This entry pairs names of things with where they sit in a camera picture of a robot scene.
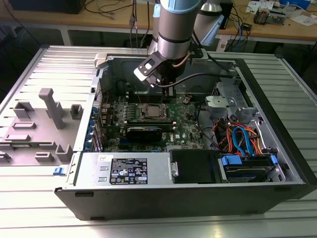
gray floor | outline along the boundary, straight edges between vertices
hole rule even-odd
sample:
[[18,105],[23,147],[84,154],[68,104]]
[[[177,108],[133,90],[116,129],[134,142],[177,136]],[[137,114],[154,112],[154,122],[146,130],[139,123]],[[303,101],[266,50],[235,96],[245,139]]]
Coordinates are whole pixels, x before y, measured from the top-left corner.
[[[41,43],[47,45],[63,45],[62,37],[57,30],[50,29],[29,29],[31,34]],[[18,29],[18,37],[9,41],[5,46],[0,47],[0,101],[6,95],[6,92],[14,85],[19,75],[23,72],[27,64],[35,54],[38,45],[25,32],[24,29]],[[103,33],[104,42],[101,41],[99,32],[70,31],[70,35],[74,45],[77,46],[105,46],[105,47],[129,47],[129,35],[124,33]],[[208,50],[216,50],[218,39]],[[308,46],[297,44],[281,44],[277,47],[275,43],[257,43],[249,41],[245,48],[236,49],[237,52],[252,53],[278,53],[283,55],[285,59],[292,65],[296,71],[300,71],[303,60],[307,58],[309,53]],[[317,92],[317,84],[315,74],[317,63],[313,63],[303,74],[306,83]]]

power supply label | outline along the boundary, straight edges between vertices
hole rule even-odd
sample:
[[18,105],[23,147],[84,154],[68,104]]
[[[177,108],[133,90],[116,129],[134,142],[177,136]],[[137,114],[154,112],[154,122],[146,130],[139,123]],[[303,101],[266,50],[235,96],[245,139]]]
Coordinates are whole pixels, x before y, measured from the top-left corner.
[[110,183],[112,185],[148,184],[147,159],[112,159]]

blue plastic clip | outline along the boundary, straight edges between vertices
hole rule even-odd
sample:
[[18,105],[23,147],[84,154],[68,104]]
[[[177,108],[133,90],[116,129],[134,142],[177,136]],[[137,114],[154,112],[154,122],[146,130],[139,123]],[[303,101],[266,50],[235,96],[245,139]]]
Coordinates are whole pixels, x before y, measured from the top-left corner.
[[63,176],[63,175],[65,175],[64,168],[62,168],[62,167],[55,168],[53,175],[54,176]]
[[273,162],[274,165],[277,165],[277,164],[278,164],[278,160],[277,160],[277,158],[276,158],[275,155],[271,155],[271,160],[272,160],[272,162]]
[[225,155],[221,158],[222,165],[241,165],[242,160],[238,155]]
[[94,129],[91,126],[89,126],[87,130],[88,130],[89,133],[94,131]]
[[98,111],[99,111],[98,108],[96,108],[96,107],[92,107],[91,110],[92,110],[92,112],[94,112],[94,113],[98,113]]
[[89,125],[93,126],[93,125],[95,125],[95,122],[93,120],[89,120]]
[[85,142],[85,143],[84,143],[84,146],[90,148],[91,142]]
[[253,156],[253,155],[254,155],[254,151],[253,151],[252,146],[250,145],[248,133],[247,133],[247,131],[246,131],[244,128],[242,128],[242,127],[240,127],[240,126],[234,128],[234,130],[233,130],[233,132],[232,132],[232,140],[233,140],[234,146],[241,152],[241,154],[242,154],[243,156],[246,155],[246,153],[244,152],[244,150],[241,149],[241,148],[239,147],[238,143],[237,143],[236,133],[237,133],[237,130],[238,130],[238,129],[242,130],[242,132],[243,132],[243,134],[244,134],[244,137],[246,138],[246,145],[247,145],[248,153]]

electronic equipment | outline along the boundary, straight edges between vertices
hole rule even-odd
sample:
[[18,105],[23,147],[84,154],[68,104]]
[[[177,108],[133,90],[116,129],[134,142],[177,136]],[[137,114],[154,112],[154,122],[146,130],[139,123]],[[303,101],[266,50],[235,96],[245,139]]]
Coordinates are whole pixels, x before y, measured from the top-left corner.
[[286,20],[286,15],[281,10],[273,9],[269,10],[267,8],[258,8],[257,13],[255,14],[254,23],[256,24],[283,24]]
[[79,14],[85,0],[9,0],[14,10],[53,11],[68,14]]
[[233,2],[232,0],[220,0],[220,6],[222,9],[222,15],[224,16],[224,19],[220,25],[220,29],[226,29],[228,20],[230,18],[230,13],[233,7]]
[[[292,112],[292,95],[267,93],[272,81],[283,93],[285,85],[309,93],[304,83],[274,56],[215,54],[220,65],[200,49],[187,61],[193,29],[197,42],[212,42],[221,7],[160,2],[158,51],[150,56],[142,49],[43,50],[57,63],[47,68],[37,59],[32,67],[45,73],[28,73],[2,103],[0,165],[69,164],[54,193],[81,220],[261,214],[314,191],[317,178],[275,112],[280,105]],[[70,51],[80,64],[61,59]],[[272,65],[283,76],[272,75]],[[65,93],[67,85],[76,93]],[[301,100],[316,106],[313,96],[293,102]]]

wire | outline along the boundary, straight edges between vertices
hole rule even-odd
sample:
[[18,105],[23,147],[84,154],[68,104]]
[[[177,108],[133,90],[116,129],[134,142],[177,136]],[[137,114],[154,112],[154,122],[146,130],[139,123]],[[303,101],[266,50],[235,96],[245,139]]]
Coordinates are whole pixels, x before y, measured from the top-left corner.
[[137,0],[134,1],[134,19],[135,19],[135,36],[137,39],[137,48],[139,47],[139,39],[138,39],[138,12],[137,12]]
[[196,76],[203,76],[203,75],[208,75],[208,76],[214,76],[214,77],[222,77],[222,78],[232,78],[231,75],[221,75],[221,74],[214,74],[214,73],[194,73],[192,75],[189,75],[185,78],[182,78],[180,80],[178,80],[177,82],[175,83],[171,83],[171,84],[168,84],[168,85],[157,85],[157,87],[159,88],[169,88],[169,87],[174,87],[188,79],[191,79],[193,77],[196,77]]
[[[202,46],[201,42],[199,41],[199,38],[198,38],[198,36],[196,35],[196,32],[195,32],[195,31],[193,31],[193,35],[194,35],[194,38],[195,38],[195,40],[196,40],[198,46],[202,49],[203,46]],[[211,59],[216,65],[218,65],[221,69],[223,69],[224,71],[226,71],[227,74],[230,74],[229,69],[227,69],[227,68],[223,67],[221,64],[219,64],[219,62],[216,61],[213,57],[211,57],[211,55],[209,55],[208,53],[207,53],[207,56],[208,56],[208,58]]]
[[241,30],[240,23],[239,23],[236,19],[233,19],[233,18],[229,18],[229,20],[231,20],[231,21],[233,21],[234,23],[236,23],[237,26],[238,26],[238,28],[239,28],[240,37],[239,37],[238,44],[237,44],[237,45],[239,45],[239,44],[240,44],[240,41],[241,41],[241,38],[242,38],[242,30]]
[[14,43],[12,42],[14,39],[13,39],[10,35],[8,35],[5,31],[3,31],[3,30],[1,29],[1,27],[0,27],[0,31],[1,31],[6,37],[8,37],[8,38],[10,39],[10,43],[11,43],[11,45],[12,45],[13,48],[18,49],[18,50],[23,50],[23,51],[25,51],[26,53],[29,53],[32,57],[34,56],[33,53],[29,52],[28,50],[24,49],[23,47],[17,47],[17,46],[15,46]]
[[189,59],[190,56],[191,56],[191,53],[188,53],[187,56],[182,60],[181,63],[173,64],[173,68],[178,68],[178,67],[182,66]]
[[217,145],[209,136],[207,136],[207,135],[203,132],[203,130],[202,130],[202,128],[200,127],[200,124],[199,124],[199,114],[200,114],[200,111],[201,111],[202,106],[203,106],[204,103],[205,103],[205,101],[203,101],[203,102],[200,104],[199,109],[198,109],[198,112],[197,112],[197,119],[196,119],[197,127],[198,127],[199,131],[202,133],[202,135],[203,135],[205,138],[207,138],[215,147],[217,147],[218,145]]
[[147,5],[148,5],[148,28],[147,28],[147,31],[141,40],[140,48],[142,48],[144,41],[145,41],[145,37],[147,36],[147,34],[149,33],[149,30],[150,30],[150,3],[149,3],[149,0],[147,0]]
[[119,7],[119,8],[117,8],[117,9],[110,10],[110,11],[102,11],[101,9],[98,9],[98,11],[89,10],[89,9],[87,8],[87,6],[88,6],[89,4],[91,4],[92,2],[94,2],[94,1],[95,1],[95,0],[90,0],[89,2],[87,2],[87,3],[85,4],[85,10],[86,10],[86,11],[91,12],[91,13],[109,13],[109,12],[118,11],[118,10],[120,10],[120,9],[123,9],[123,8],[132,6],[132,4],[130,4],[130,5],[122,6],[122,7]]
[[195,88],[195,87],[202,89],[202,90],[204,91],[204,93],[207,94],[207,91],[205,90],[205,88],[203,88],[203,87],[200,86],[200,85],[190,86],[190,87],[186,90],[185,94],[188,94],[188,93],[189,93],[189,90],[192,89],[192,88]]
[[133,46],[132,46],[132,28],[130,28],[130,36],[129,36],[129,38],[130,38],[130,47],[133,48]]
[[6,10],[7,10],[8,13],[12,16],[12,18],[13,18],[17,23],[19,23],[20,26],[22,26],[22,27],[25,29],[25,31],[33,38],[34,41],[36,41],[36,43],[38,43],[39,45],[41,45],[41,43],[28,31],[28,29],[26,29],[26,27],[25,27],[24,25],[22,25],[22,23],[21,23],[18,19],[16,19],[16,17],[11,13],[11,11],[9,10],[8,6],[7,6],[6,3],[5,3],[5,0],[2,0],[2,1],[3,1],[3,4],[4,4]]

